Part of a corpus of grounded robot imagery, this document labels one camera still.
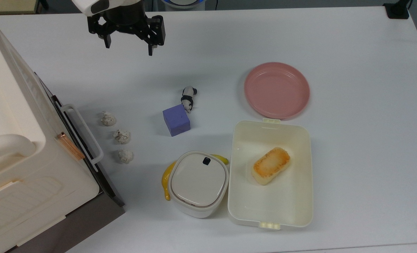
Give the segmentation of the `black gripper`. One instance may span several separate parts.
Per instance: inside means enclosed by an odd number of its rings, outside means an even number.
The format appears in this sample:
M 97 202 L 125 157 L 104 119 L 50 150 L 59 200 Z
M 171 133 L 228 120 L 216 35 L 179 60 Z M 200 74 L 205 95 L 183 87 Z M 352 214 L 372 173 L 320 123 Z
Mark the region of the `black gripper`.
M 148 45 L 149 56 L 159 45 L 164 45 L 165 27 L 163 16 L 148 18 L 144 5 L 120 5 L 104 11 L 104 24 L 99 24 L 100 16 L 87 17 L 89 33 L 97 34 L 110 48 L 111 34 L 115 31 L 127 31 L 136 35 Z

